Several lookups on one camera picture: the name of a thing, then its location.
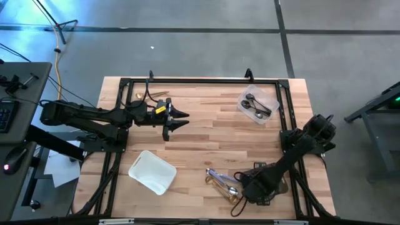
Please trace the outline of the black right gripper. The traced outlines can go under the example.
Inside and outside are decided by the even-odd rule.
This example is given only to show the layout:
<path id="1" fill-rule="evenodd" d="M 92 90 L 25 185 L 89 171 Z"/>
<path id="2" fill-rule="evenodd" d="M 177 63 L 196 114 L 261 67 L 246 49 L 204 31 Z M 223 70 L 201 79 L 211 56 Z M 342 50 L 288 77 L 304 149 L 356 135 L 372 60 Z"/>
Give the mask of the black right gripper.
<path id="1" fill-rule="evenodd" d="M 242 196 L 252 204 L 268 206 L 280 193 L 279 181 L 274 173 L 276 164 L 259 163 L 259 165 L 242 172 Z"/>

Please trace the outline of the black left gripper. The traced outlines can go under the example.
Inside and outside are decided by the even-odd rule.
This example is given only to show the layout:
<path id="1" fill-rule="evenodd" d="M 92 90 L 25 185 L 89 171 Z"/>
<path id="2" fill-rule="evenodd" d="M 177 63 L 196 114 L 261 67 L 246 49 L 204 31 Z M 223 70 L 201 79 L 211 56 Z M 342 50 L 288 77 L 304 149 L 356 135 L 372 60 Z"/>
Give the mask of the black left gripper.
<path id="1" fill-rule="evenodd" d="M 182 112 L 172 107 L 172 100 L 168 97 L 165 101 L 159 100 L 157 106 L 153 109 L 149 115 L 151 117 L 152 126 L 162 126 L 162 138 L 164 141 L 169 140 L 169 132 L 174 131 L 182 126 L 189 124 L 187 120 L 171 120 L 173 118 L 187 118 L 189 114 Z"/>

